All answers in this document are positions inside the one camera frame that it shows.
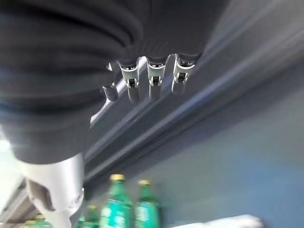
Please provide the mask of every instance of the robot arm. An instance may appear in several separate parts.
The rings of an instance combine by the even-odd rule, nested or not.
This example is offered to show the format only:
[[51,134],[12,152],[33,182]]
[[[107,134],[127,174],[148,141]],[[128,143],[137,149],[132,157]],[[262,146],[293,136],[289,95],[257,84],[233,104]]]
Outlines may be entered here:
[[158,99],[167,57],[176,54],[172,91],[182,93],[227,1],[0,3],[0,122],[30,200],[56,228],[81,214],[90,118],[105,94],[117,99],[108,63],[119,61],[137,103],[137,58],[147,57]]

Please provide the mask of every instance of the bottle cap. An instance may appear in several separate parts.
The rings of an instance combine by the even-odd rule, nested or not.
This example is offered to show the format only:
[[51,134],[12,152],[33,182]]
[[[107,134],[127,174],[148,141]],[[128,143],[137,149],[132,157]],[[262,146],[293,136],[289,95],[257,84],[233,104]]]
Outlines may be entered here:
[[46,217],[44,215],[36,215],[35,219],[36,220],[38,220],[38,219],[46,219]]
[[89,206],[87,206],[87,208],[90,209],[90,210],[94,210],[94,209],[97,208],[97,206],[96,205],[89,205]]
[[111,181],[123,181],[124,180],[124,176],[123,175],[121,175],[121,174],[112,174],[111,176],[110,176],[110,180]]
[[150,182],[148,180],[140,180],[139,184],[144,186],[144,185],[150,185]]
[[35,221],[35,220],[28,220],[28,221],[26,221],[25,223],[26,223],[26,224],[35,224],[36,221]]

